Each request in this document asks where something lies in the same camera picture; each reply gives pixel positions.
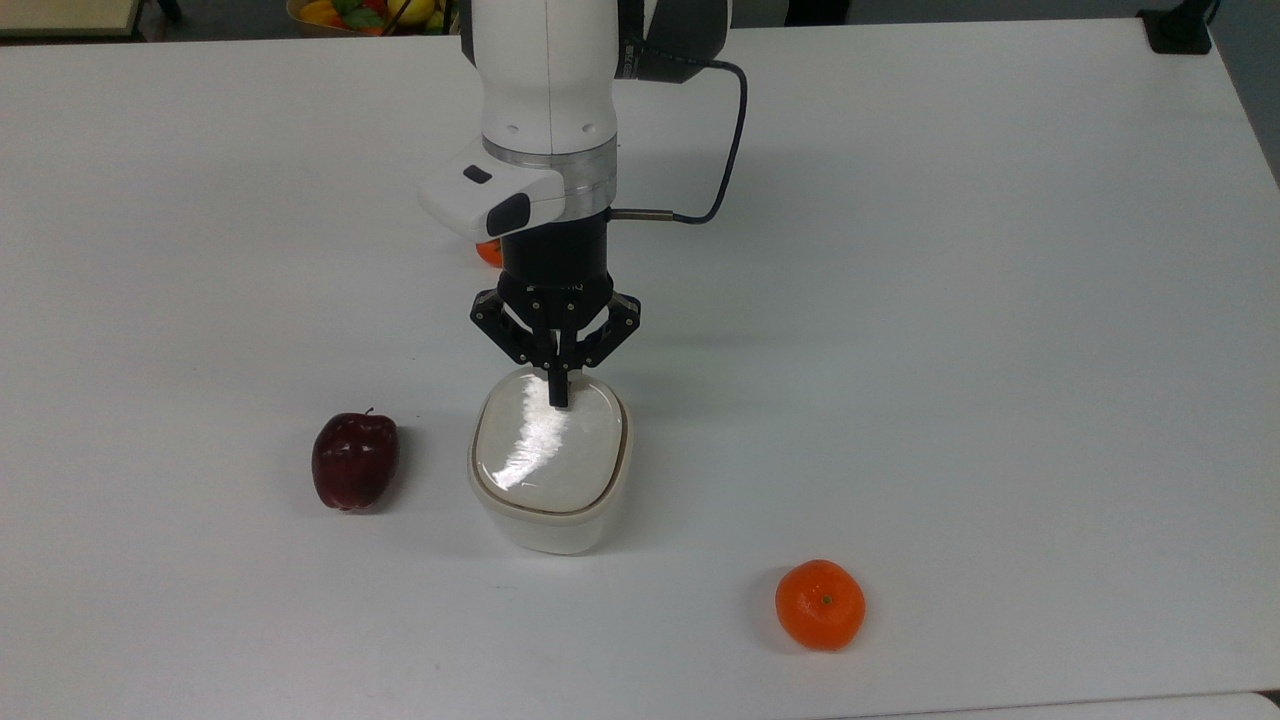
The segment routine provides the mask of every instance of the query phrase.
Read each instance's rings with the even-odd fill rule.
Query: container lid
[[[549,402],[545,374],[522,368],[485,401],[471,461],[497,500],[539,512],[577,512],[609,488],[626,418],[604,383],[575,373],[568,409]]]

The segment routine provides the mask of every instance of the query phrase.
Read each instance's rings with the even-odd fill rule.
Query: white table
[[[1280,685],[1280,193],[1216,54],[1137,20],[733,33],[723,214],[618,223],[599,553],[465,482],[494,281],[417,208],[448,38],[0,49],[13,717],[818,717]],[[728,77],[620,85],[620,205],[699,211]],[[404,427],[384,512],[311,441]],[[773,621],[849,568],[845,652]]]

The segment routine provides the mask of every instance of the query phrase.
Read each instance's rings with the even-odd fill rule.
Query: red apple
[[[383,495],[399,462],[396,423],[384,415],[334,415],[311,448],[311,479],[320,501],[338,510],[362,510]]]

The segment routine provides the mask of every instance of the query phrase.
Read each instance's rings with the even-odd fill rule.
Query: orange
[[[858,580],[831,560],[796,565],[773,594],[778,623],[809,650],[836,651],[854,639],[867,615]]]
[[[494,268],[502,266],[502,240],[490,240],[488,242],[476,243],[476,254],[484,258],[485,263],[489,263]]]

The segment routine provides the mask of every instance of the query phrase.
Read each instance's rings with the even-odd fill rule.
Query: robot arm
[[[613,291],[605,265],[613,79],[684,82],[723,46],[730,3],[463,0],[460,10],[484,83],[481,136],[420,199],[467,240],[502,237],[498,287],[476,296],[472,319],[512,360],[545,370],[550,404],[567,407],[568,373],[598,365],[640,322],[640,302]]]
[[[481,137],[424,183],[440,223],[486,240],[605,210],[617,193],[613,79],[684,82],[699,68],[643,42],[710,59],[727,0],[471,0],[463,53],[484,85]]]

